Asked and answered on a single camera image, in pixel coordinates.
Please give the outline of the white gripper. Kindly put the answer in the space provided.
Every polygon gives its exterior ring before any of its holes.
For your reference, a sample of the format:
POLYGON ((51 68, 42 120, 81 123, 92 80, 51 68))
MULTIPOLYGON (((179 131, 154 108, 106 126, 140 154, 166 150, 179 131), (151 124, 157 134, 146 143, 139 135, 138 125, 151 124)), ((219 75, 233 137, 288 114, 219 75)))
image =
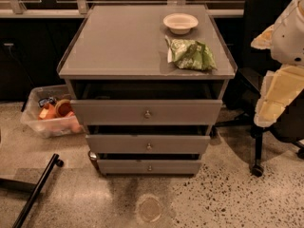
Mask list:
POLYGON ((269 127, 304 89, 304 0, 292 0, 252 42, 256 49, 271 49, 272 58, 283 65, 276 72, 268 71, 262 82, 256 104, 254 123, 269 127))

